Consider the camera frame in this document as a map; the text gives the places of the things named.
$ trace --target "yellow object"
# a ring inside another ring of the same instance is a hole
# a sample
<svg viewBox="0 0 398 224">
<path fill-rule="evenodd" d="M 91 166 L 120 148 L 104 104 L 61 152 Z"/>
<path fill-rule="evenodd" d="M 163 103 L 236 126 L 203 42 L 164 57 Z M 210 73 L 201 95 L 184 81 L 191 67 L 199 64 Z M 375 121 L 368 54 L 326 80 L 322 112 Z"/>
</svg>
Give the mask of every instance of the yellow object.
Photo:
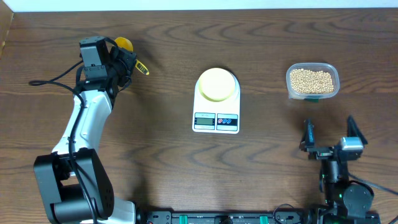
<svg viewBox="0 0 398 224">
<path fill-rule="evenodd" d="M 145 75 L 149 75 L 148 68 L 143 63 L 137 60 L 136 68 Z"/>
<path fill-rule="evenodd" d="M 133 47 L 132 47 L 132 43 L 130 40 L 124 38 L 124 37 L 118 37 L 116 38 L 116 40 L 114 40 L 116 42 L 116 44 L 118 45 L 118 47 L 122 47 L 128 51 L 133 51 Z M 137 60 L 136 63 L 136 68 L 142 72 L 145 75 L 149 75 L 149 70 L 148 68 L 140 61 Z"/>
<path fill-rule="evenodd" d="M 122 47 L 128 51 L 133 51 L 132 43 L 130 40 L 127 40 L 124 37 L 118 37 L 116 40 L 114 40 L 118 47 Z"/>
<path fill-rule="evenodd" d="M 235 90 L 233 75 L 222 68 L 211 68 L 199 78 L 199 92 L 207 100 L 221 102 L 228 99 Z"/>
</svg>

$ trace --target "wooden table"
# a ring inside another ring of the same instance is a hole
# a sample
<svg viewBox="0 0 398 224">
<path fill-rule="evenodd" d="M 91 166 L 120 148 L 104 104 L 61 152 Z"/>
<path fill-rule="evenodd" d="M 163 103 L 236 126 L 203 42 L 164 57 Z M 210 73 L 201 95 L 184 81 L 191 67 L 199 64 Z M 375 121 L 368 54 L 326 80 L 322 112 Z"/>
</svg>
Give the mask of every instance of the wooden table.
<svg viewBox="0 0 398 224">
<path fill-rule="evenodd" d="M 118 197 L 175 210 L 273 210 L 323 203 L 320 163 L 298 150 L 303 120 L 319 145 L 336 144 L 352 114 L 369 141 L 349 170 L 398 190 L 398 9 L 17 13 L 0 60 L 0 223 L 46 223 L 33 173 L 58 143 L 72 96 L 48 80 L 79 61 L 78 41 L 133 41 L 135 72 L 108 118 L 99 156 Z M 328 62 L 333 98 L 288 99 L 285 73 Z M 208 68 L 241 84 L 237 135 L 191 130 L 193 90 Z M 74 73 L 61 81 L 73 86 Z M 393 219 L 398 197 L 375 190 L 373 210 Z"/>
</svg>

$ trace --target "white scale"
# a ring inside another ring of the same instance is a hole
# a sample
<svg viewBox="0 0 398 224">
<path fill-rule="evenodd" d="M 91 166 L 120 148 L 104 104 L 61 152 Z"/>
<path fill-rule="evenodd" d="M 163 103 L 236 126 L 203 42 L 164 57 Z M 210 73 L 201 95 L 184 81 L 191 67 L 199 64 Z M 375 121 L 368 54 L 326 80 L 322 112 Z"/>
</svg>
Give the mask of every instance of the white scale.
<svg viewBox="0 0 398 224">
<path fill-rule="evenodd" d="M 195 85 L 192 129 L 203 133 L 239 132 L 241 87 L 236 77 L 221 68 L 202 73 Z"/>
</svg>

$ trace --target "black cable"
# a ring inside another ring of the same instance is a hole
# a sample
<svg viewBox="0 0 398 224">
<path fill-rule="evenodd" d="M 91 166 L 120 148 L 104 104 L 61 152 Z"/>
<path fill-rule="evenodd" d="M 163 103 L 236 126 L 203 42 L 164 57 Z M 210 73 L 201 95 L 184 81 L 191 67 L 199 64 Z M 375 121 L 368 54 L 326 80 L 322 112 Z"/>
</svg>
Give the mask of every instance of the black cable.
<svg viewBox="0 0 398 224">
<path fill-rule="evenodd" d="M 282 224 L 282 223 L 281 223 L 280 221 L 278 221 L 278 220 L 275 218 L 275 214 L 276 214 L 276 211 L 277 211 L 280 207 L 282 207 L 282 206 L 290 206 L 290 207 L 292 207 L 292 208 L 294 209 L 293 205 L 287 204 L 287 203 L 282 204 L 282 205 L 279 205 L 278 207 L 276 207 L 275 210 L 274 210 L 274 212 L 272 212 L 272 218 L 273 218 L 274 221 L 275 221 L 276 223 L 278 223 L 278 224 Z M 301 215 L 299 215 L 299 217 L 300 217 L 300 221 L 297 222 L 297 223 L 293 223 L 293 224 L 299 224 L 299 223 L 301 223 Z"/>
<path fill-rule="evenodd" d="M 85 66 L 82 65 L 82 66 L 80 66 L 80 67 L 76 70 L 76 85 L 77 85 L 78 82 L 80 82 L 81 71 L 83 71 L 83 68 L 84 68 L 84 67 L 85 67 Z"/>
<path fill-rule="evenodd" d="M 367 181 L 367 180 L 361 179 L 361 178 L 359 178 L 359 177 L 357 177 L 357 176 L 355 176 L 355 175 L 353 175 L 353 174 L 350 174 L 350 172 L 348 172 L 348 175 L 349 175 L 352 179 L 356 179 L 356 180 L 358 180 L 359 182 L 362 182 L 362 183 L 364 183 L 364 184 L 366 184 L 366 185 L 372 186 L 372 187 L 377 188 L 377 189 L 379 189 L 379 190 L 384 190 L 384 191 L 389 192 L 389 193 L 392 193 L 392 194 L 394 194 L 394 195 L 398 195 L 398 192 L 396 192 L 395 190 L 392 190 L 392 189 L 389 189 L 389 188 L 387 188 L 387 187 L 383 187 L 383 186 L 374 184 L 374 183 L 372 183 L 372 182 L 369 182 L 369 181 Z"/>
<path fill-rule="evenodd" d="M 105 37 L 105 41 L 107 41 L 108 43 L 111 43 L 111 44 L 114 46 L 114 51 L 115 51 L 115 53 L 114 53 L 114 58 L 113 58 L 113 60 L 115 60 L 115 59 L 118 57 L 118 55 L 119 55 L 119 47 L 118 47 L 118 44 L 117 44 L 114 40 L 110 39 L 109 37 Z"/>
<path fill-rule="evenodd" d="M 398 215 L 395 217 L 395 219 L 391 220 L 388 224 L 394 224 L 395 222 L 398 221 Z"/>
<path fill-rule="evenodd" d="M 80 118 L 81 118 L 81 116 L 83 114 L 83 109 L 85 108 L 85 101 L 84 101 L 83 97 L 81 97 L 80 94 L 76 90 L 70 88 L 67 85 L 64 85 L 64 84 L 61 84 L 61 83 L 58 83 L 58 82 L 54 82 L 54 81 L 43 81 L 43 80 L 32 80 L 32 81 L 29 82 L 29 85 L 32 85 L 32 86 L 39 86 L 39 85 L 44 85 L 44 84 L 52 84 L 52 85 L 57 85 L 57 86 L 63 87 L 65 89 L 71 91 L 80 100 L 80 103 L 81 103 L 80 104 L 80 110 L 79 110 L 79 113 L 77 114 L 76 120 L 75 120 L 75 122 L 74 122 L 74 124 L 72 126 L 72 130 L 71 130 L 70 136 L 68 138 L 68 140 L 69 140 L 69 144 L 68 144 L 69 160 L 70 160 L 70 164 L 72 165 L 72 170 L 75 172 L 76 178 L 77 178 L 79 184 L 81 185 L 81 188 L 82 188 L 82 191 L 83 191 L 83 195 L 86 198 L 86 201 L 87 201 L 87 203 L 89 205 L 89 208 L 90 208 L 90 211 L 91 211 L 91 216 L 93 218 L 93 223 L 97 224 L 98 222 L 97 222 L 96 209 L 95 209 L 95 207 L 93 205 L 93 202 L 91 201 L 91 198 L 90 198 L 90 195 L 89 195 L 89 193 L 87 191 L 86 185 L 84 184 L 83 180 L 81 179 L 80 173 L 79 173 L 79 171 L 77 169 L 77 165 L 78 164 L 76 163 L 76 160 L 75 160 L 75 158 L 73 156 L 73 147 L 75 146 L 74 139 L 75 139 L 76 128 L 77 128 L 79 120 L 80 120 Z"/>
<path fill-rule="evenodd" d="M 59 78 L 62 78 L 64 75 L 66 75 L 66 74 L 68 74 L 70 71 L 72 71 L 74 68 L 76 68 L 79 64 L 81 64 L 81 63 L 83 63 L 83 60 L 81 60 L 81 61 L 79 61 L 78 63 L 76 63 L 74 66 L 72 66 L 72 67 L 70 67 L 66 72 L 64 72 L 64 73 L 62 73 L 61 75 L 59 75 L 59 76 L 57 76 L 57 77 L 55 77 L 55 78 L 53 78 L 53 79 L 51 79 L 50 81 L 55 81 L 55 80 L 58 80 Z M 31 86 L 39 86 L 39 85 L 44 85 L 44 84 L 46 84 L 46 83 L 30 83 L 29 82 L 29 85 L 31 85 Z"/>
<path fill-rule="evenodd" d="M 127 84 L 125 84 L 125 86 L 119 91 L 119 92 L 121 92 L 121 91 L 123 91 L 123 90 L 125 90 L 127 87 L 129 87 L 129 85 L 132 83 L 132 81 L 131 81 L 131 77 L 129 77 L 129 76 L 126 76 L 126 77 L 128 77 L 128 79 L 129 79 L 129 82 L 127 83 Z"/>
</svg>

